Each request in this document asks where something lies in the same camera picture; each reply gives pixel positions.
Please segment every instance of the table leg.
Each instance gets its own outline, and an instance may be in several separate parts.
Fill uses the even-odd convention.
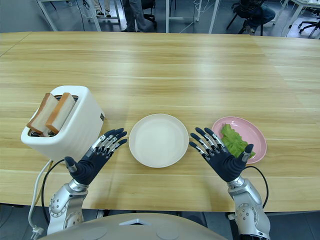
[[[165,32],[169,33],[169,0],[165,0]]]
[[[43,4],[43,2],[37,0],[37,3],[39,4],[39,7],[41,8],[41,10],[42,10],[42,12],[43,12],[46,20],[48,21],[50,27],[52,28],[52,30],[55,31],[55,32],[57,32],[58,29],[57,29],[57,27],[55,26],[54,22],[51,20],[51,18],[50,18],[50,16],[49,16],[49,14],[48,14],[48,12],[47,12],[47,10],[46,10],[46,7],[45,7],[45,5]]]
[[[219,4],[220,4],[220,0],[215,0],[212,19],[211,19],[210,28],[209,28],[209,34],[212,34],[212,29],[214,28],[215,19],[216,19],[216,16],[217,16]]]
[[[199,3],[198,16],[196,17],[197,22],[199,22],[199,19],[200,19],[201,6],[202,6],[202,0],[200,0],[200,3]]]
[[[118,23],[120,24],[120,16],[119,16],[118,5],[116,0],[114,0],[114,8],[116,12],[116,18],[118,19]]]
[[[278,22],[278,19],[279,19],[280,15],[282,14],[283,10],[285,9],[286,5],[288,4],[288,2],[289,2],[289,0],[284,1],[280,11],[278,12],[278,14],[275,17],[273,25],[276,25],[276,23]]]
[[[98,22],[98,19],[97,19],[97,16],[96,16],[96,10],[94,8],[94,5],[93,5],[91,0],[87,0],[87,2],[89,4],[90,10],[91,10],[91,14],[92,14],[92,17],[93,17],[93,21],[94,21],[96,30],[98,32],[101,32],[101,28],[100,28],[100,25],[99,25],[99,22]]]
[[[302,8],[304,6],[303,5],[298,5],[297,9],[295,10],[293,16],[291,17],[290,21],[284,26],[283,30],[282,30],[282,37],[285,37],[287,36],[289,30],[291,29],[292,27],[292,24],[294,23],[295,20],[297,20]]]

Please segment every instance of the shoe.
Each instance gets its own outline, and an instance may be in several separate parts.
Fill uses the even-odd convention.
[[[106,16],[107,18],[111,18],[111,14],[110,14],[109,11],[106,10],[104,13],[105,13],[105,16]]]
[[[95,10],[95,15],[97,18],[104,17],[105,15],[99,9]]]
[[[249,25],[244,26],[246,32],[250,35],[250,36],[254,36],[256,31],[254,29],[252,29]]]
[[[136,31],[128,31],[128,28],[121,31],[122,33],[135,33]]]

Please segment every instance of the plate rim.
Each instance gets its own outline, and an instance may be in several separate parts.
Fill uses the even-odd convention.
[[[186,136],[187,136],[187,139],[188,139],[187,144],[185,145],[186,147],[185,147],[184,153],[182,154],[182,156],[179,157],[175,162],[173,162],[173,163],[171,163],[171,164],[169,164],[169,165],[166,165],[166,166],[150,166],[150,165],[147,165],[147,164],[144,164],[144,163],[140,162],[140,161],[136,158],[136,156],[133,154],[132,147],[131,147],[131,144],[130,144],[130,142],[131,142],[130,139],[131,139],[131,136],[132,136],[132,135],[131,135],[131,132],[132,132],[133,129],[136,127],[136,125],[138,125],[142,120],[144,120],[144,119],[146,119],[146,118],[149,118],[149,117],[151,117],[151,116],[154,116],[154,115],[169,116],[169,117],[177,120],[177,121],[183,126],[183,129],[185,130],[185,133],[186,133]],[[183,124],[183,122],[180,121],[180,120],[179,120],[178,118],[176,118],[175,116],[172,116],[172,115],[166,114],[166,113],[154,113],[154,114],[150,114],[150,115],[147,115],[147,116],[141,118],[138,122],[135,123],[135,125],[132,127],[132,129],[131,129],[131,131],[130,131],[129,140],[128,140],[128,141],[129,141],[129,144],[128,144],[128,145],[129,145],[130,152],[131,152],[132,156],[135,158],[135,160],[137,160],[140,164],[142,164],[142,165],[144,165],[144,166],[147,166],[147,167],[149,167],[149,168],[161,169],[161,168],[166,168],[166,167],[169,167],[169,166],[171,166],[171,165],[173,165],[173,164],[176,164],[177,162],[180,161],[180,159],[183,158],[183,156],[186,154],[186,152],[187,152],[187,150],[188,150],[188,146],[189,146],[189,133],[188,133],[188,130],[187,130],[186,126]]]
[[[262,157],[261,158],[259,158],[259,159],[257,159],[257,160],[255,160],[255,161],[253,161],[253,162],[247,162],[246,164],[255,164],[255,163],[257,163],[257,162],[259,162],[259,161],[261,161],[265,156],[266,156],[266,154],[267,154],[267,149],[268,149],[268,145],[267,145],[267,140],[266,140],[266,137],[265,137],[265,135],[260,131],[260,129],[259,128],[257,128],[257,126],[256,125],[254,125],[252,122],[250,122],[250,121],[248,121],[248,120],[246,120],[246,119],[244,119],[244,118],[241,118],[241,117],[238,117],[238,116],[224,116],[224,117],[221,117],[221,118],[219,118],[218,120],[216,120],[215,122],[214,122],[214,124],[212,125],[212,130],[213,130],[213,128],[214,128],[214,126],[217,124],[217,122],[219,122],[220,120],[223,120],[223,119],[226,119],[226,118],[234,118],[234,119],[240,119],[240,120],[243,120],[243,121],[245,121],[245,122],[247,122],[247,123],[249,123],[249,124],[251,124],[252,126],[254,126],[255,127],[255,129],[257,129],[258,130],[258,132],[261,134],[261,136],[263,137],[263,142],[264,142],[264,144],[265,144],[265,151],[264,151],[264,153],[263,153],[263,155],[262,155]]]

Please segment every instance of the white toaster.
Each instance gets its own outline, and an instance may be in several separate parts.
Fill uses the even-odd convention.
[[[70,93],[76,102],[59,133],[50,137],[37,136],[25,127],[21,141],[53,161],[66,156],[79,161],[99,137],[105,113],[85,86],[59,86],[51,91],[57,99],[63,93]]]

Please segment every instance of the person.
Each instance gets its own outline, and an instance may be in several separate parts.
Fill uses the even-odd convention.
[[[264,4],[264,0],[240,0],[240,10],[252,16],[243,23],[250,35],[255,35],[257,27],[261,25],[261,17],[262,23],[266,24],[276,16],[275,11]]]
[[[107,18],[111,18],[110,14],[110,0],[104,0],[104,14],[102,12],[101,6],[99,4],[99,0],[93,0],[93,5],[95,8],[95,15],[97,18],[106,16]]]
[[[138,32],[146,32],[147,27],[141,0],[123,0],[123,9],[126,20],[126,29],[122,30],[122,32],[135,32],[136,25]]]

